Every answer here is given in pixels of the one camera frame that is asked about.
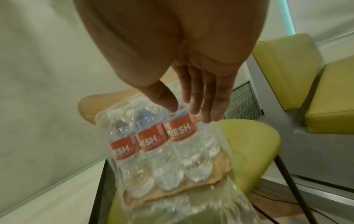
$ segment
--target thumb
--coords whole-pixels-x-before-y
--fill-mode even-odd
[[[160,80],[150,86],[136,87],[146,95],[153,103],[163,106],[170,112],[176,112],[178,102],[171,90]]]

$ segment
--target metal baseboard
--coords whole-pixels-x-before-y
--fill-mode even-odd
[[[308,182],[299,178],[293,179],[310,207],[354,221],[353,193]],[[263,176],[257,188],[296,202],[283,179]]]

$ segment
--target water bottle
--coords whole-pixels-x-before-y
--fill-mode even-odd
[[[197,133],[198,127],[187,105],[179,102],[177,112],[169,116],[164,127],[185,176],[194,182],[209,179],[213,171],[212,160],[201,142]]]
[[[218,139],[210,130],[210,125],[203,123],[200,119],[200,112],[197,115],[193,115],[194,121],[198,126],[198,133],[202,144],[208,151],[209,155],[214,158],[220,152],[220,144]]]
[[[162,121],[168,112],[142,99],[135,102],[135,134],[153,173],[155,183],[163,191],[177,188],[184,174]]]
[[[111,121],[111,149],[115,164],[122,175],[128,194],[138,199],[147,195],[154,186],[154,178],[133,131],[122,109],[107,113]]]

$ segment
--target blue light strip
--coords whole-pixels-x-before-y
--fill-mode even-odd
[[[295,32],[294,24],[292,23],[287,0],[279,0],[279,3],[281,8],[281,14],[283,15],[283,20],[285,22],[285,28],[287,30],[287,34],[294,35],[296,32]]]

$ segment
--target yellow bench backrest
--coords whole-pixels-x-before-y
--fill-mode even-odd
[[[309,34],[260,41],[253,55],[283,110],[297,110],[306,99],[323,59]]]

